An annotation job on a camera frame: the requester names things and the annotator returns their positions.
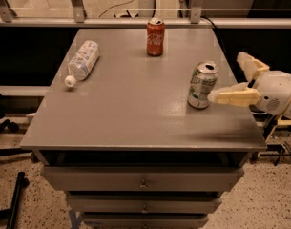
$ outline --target can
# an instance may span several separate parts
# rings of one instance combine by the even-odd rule
[[[188,102],[193,107],[204,109],[209,106],[208,94],[218,80],[218,67],[212,61],[200,62],[193,71]]]
[[[163,54],[165,25],[160,18],[151,18],[147,23],[147,53],[150,56]]]

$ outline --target drawer knob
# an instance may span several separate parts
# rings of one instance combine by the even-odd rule
[[[143,209],[141,212],[142,212],[142,214],[148,214],[148,210],[147,210],[145,205],[143,206]]]
[[[139,189],[140,190],[147,190],[148,189],[148,186],[145,183],[145,179],[142,179],[142,184],[140,184]]]

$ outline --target metal post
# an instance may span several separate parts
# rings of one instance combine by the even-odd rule
[[[199,23],[201,17],[203,0],[190,0],[189,8],[191,8],[191,23]]]
[[[83,23],[87,13],[82,0],[71,0],[75,22]]]
[[[16,15],[7,0],[0,0],[0,16],[4,22],[11,22]]]

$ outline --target floor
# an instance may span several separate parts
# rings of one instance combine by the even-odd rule
[[[29,123],[25,117],[11,117],[20,130],[5,130],[0,148],[19,147]],[[291,147],[291,130],[276,130],[271,143],[287,142]],[[231,192],[222,195],[222,204],[209,215],[203,229],[291,229],[291,156],[284,156],[275,166],[276,156],[260,156],[248,161],[245,175]],[[22,191],[17,229],[59,228],[85,229],[80,217],[67,205],[65,194],[55,191],[40,176],[43,165],[33,163],[29,154],[0,157],[0,210],[10,207],[18,172],[25,172],[30,185]],[[0,229],[6,222],[0,222]]]

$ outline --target table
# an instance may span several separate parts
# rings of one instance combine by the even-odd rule
[[[101,55],[70,90],[67,64],[85,40]],[[265,142],[248,108],[187,103],[193,68],[212,60],[236,83],[210,29],[167,29],[146,54],[145,29],[79,30],[22,142],[93,227],[201,227]]]

